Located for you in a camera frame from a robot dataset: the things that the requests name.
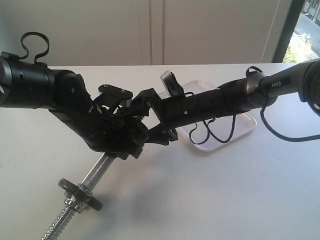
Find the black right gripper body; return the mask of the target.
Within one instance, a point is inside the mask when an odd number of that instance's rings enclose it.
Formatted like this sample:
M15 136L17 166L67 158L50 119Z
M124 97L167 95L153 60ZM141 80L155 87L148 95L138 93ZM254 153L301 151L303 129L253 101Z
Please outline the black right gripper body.
M229 142L235 129L235 94L232 91L218 88L197 94L189 91L184 95L160 97L160 111L158 113L154 111L154 113L159 124L162 124L164 129L172 131L171 142L178 139L176 128L198 122L202 122L207 129L205 142L210 136L222 142L223 140L210 130L209 124L217 118L232 116L230 134L225 139L226 142Z

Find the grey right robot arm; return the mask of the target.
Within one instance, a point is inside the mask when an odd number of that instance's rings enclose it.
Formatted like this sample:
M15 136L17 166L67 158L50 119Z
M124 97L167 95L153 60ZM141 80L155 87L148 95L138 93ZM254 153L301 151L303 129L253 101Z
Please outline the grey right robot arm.
M141 91L130 106L122 107L122 117L142 116L152 109L159 119L159 130L173 130L202 122L206 128L207 141L210 137L226 144L234 135L237 115L254 109L260 110L264 126L281 140L293 143L319 140L320 136L285 136L270 126L265 117L267 107L274 104L279 96L298 93L303 103L316 114L320 114L320 61L319 59L298 63L278 73L268 75L256 66L246 70L245 77L226 82L213 90L201 93L185 92L175 75L166 71L160 77L168 97L161 99L154 89ZM218 118L232 117L230 134L227 139L218 138L210 124Z

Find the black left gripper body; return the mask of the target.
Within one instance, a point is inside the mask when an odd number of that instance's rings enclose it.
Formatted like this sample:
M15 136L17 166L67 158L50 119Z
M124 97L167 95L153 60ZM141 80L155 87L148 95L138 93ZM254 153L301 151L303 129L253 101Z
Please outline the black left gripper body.
M83 139L87 146L108 155L124 155L120 132L124 121L94 103L89 103L83 112L76 107L56 107L49 112Z

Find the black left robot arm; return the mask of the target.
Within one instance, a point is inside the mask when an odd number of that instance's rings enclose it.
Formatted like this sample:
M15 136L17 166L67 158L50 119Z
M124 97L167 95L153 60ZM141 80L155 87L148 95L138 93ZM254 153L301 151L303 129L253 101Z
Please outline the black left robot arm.
M47 109L95 152L126 160L138 158L148 138L147 127L135 117L114 113L119 101L102 93L91 98L80 74L23 62L15 54L0 55L0 106Z

